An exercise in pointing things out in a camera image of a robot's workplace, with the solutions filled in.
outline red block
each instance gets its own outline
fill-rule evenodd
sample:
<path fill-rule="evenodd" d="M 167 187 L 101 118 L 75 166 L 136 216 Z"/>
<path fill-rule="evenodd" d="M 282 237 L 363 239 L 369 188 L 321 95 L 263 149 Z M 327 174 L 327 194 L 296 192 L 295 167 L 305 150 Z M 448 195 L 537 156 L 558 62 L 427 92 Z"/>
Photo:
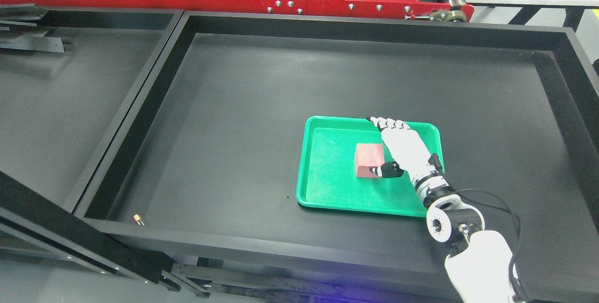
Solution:
<path fill-rule="evenodd" d="M 356 177 L 378 178 L 378 175 L 370 172 L 370 167 L 377 167 L 385 162 L 385 154 L 382 144 L 356 145 Z"/>

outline green tray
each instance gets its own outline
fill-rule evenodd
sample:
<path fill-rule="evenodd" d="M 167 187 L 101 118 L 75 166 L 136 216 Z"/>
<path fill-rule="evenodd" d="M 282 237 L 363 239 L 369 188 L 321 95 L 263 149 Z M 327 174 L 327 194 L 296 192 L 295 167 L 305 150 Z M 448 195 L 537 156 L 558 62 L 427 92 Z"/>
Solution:
<path fill-rule="evenodd" d="M 407 122 L 443 163 L 436 126 Z M 357 143 L 383 143 L 379 129 L 363 118 L 313 116 L 306 121 L 296 198 L 308 207 L 425 217 L 407 173 L 394 179 L 357 178 Z M 383 145 L 385 161 L 391 154 Z"/>

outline black cable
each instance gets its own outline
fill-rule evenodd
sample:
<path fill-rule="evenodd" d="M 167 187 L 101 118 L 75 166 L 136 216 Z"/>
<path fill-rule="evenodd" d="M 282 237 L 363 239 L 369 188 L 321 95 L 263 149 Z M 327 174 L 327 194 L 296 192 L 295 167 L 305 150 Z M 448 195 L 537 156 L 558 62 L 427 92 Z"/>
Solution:
<path fill-rule="evenodd" d="M 503 207 L 499 207 L 496 205 L 491 205 L 490 203 L 486 203 L 486 202 L 482 202 L 482 201 L 477 201 L 474 200 L 468 196 L 465 195 L 460 195 L 460 198 L 466 200 L 467 202 L 471 202 L 471 203 L 476 203 L 477 205 L 482 205 L 482 206 L 486 206 L 486 207 L 490 207 L 491 209 L 497 209 L 498 211 L 502 211 L 504 213 L 509 214 L 510 211 L 508 209 L 503 209 Z M 516 233 L 520 234 L 520 217 L 516 214 L 516 218 L 518 219 L 518 228 L 516 229 Z"/>
<path fill-rule="evenodd" d="M 457 191 L 455 193 L 461 194 L 462 192 L 479 192 L 482 194 L 490 195 L 490 196 L 496 198 L 505 208 L 497 207 L 495 205 L 489 205 L 489 204 L 483 203 L 483 202 L 473 201 L 473 200 L 468 199 L 467 197 L 464 197 L 462 195 L 460 195 L 460 197 L 466 199 L 467 201 L 471 201 L 473 203 L 478 203 L 483 206 L 488 206 L 493 209 L 498 209 L 500 211 L 510 214 L 511 220 L 512 220 L 512 222 L 514 224 L 514 228 L 516 230 L 516 246 L 514 247 L 514 252 L 512 252 L 512 254 L 511 254 L 510 264 L 508 266 L 509 267 L 508 268 L 509 280 L 510 280 L 511 287 L 513 288 L 514 292 L 516 293 L 516 297 L 518 299 L 520 299 L 521 301 L 528 301 L 528 297 L 526 296 L 526 292 L 524 291 L 522 283 L 520 283 L 520 281 L 518 281 L 518 279 L 514 276 L 514 264 L 516 262 L 516 254 L 518 252 L 518 249 L 520 248 L 520 235 L 522 233 L 522 224 L 520 222 L 520 218 L 516 215 L 516 213 L 514 211 L 512 211 L 512 209 L 510 209 L 509 205 L 507 205 L 507 203 L 505 201 L 503 201 L 503 199 L 501 199 L 498 195 L 496 195 L 492 192 L 484 191 L 484 190 L 461 190 L 461 191 Z"/>

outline robotic arm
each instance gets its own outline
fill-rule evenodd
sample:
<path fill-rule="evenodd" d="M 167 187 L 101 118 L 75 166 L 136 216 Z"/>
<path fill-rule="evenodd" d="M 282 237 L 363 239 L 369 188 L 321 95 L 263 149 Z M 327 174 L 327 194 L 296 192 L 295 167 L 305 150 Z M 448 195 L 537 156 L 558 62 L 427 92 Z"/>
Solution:
<path fill-rule="evenodd" d="M 482 213 L 464 203 L 445 180 L 437 155 L 430 154 L 418 133 L 405 122 L 382 117 L 369 120 L 379 128 L 395 159 L 371 171 L 383 178 L 397 177 L 401 170 L 408 173 L 428 209 L 428 232 L 449 247 L 445 269 L 464 303 L 518 301 L 510 280 L 511 249 L 499 232 L 485 230 Z"/>

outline gray floor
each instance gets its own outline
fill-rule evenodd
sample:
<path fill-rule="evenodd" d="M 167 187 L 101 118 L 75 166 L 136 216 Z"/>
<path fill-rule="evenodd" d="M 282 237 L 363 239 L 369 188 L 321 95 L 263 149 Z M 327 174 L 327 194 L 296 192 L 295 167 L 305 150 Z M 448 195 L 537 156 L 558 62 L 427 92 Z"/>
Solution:
<path fill-rule="evenodd" d="M 472 22 L 507 23 L 516 13 L 511 7 L 477 7 Z M 561 26 L 563 9 L 542 9 L 528 24 Z M 599 58 L 599 20 L 587 10 L 582 17 L 577 36 L 588 59 Z M 128 278 L 118 278 L 89 272 L 52 268 L 41 265 L 0 260 L 0 302 L 11 303 L 78 303 L 78 302 L 197 302 L 186 291 L 168 292 L 162 286 L 145 284 Z M 227 295 L 212 295 L 212 303 L 258 302 Z"/>

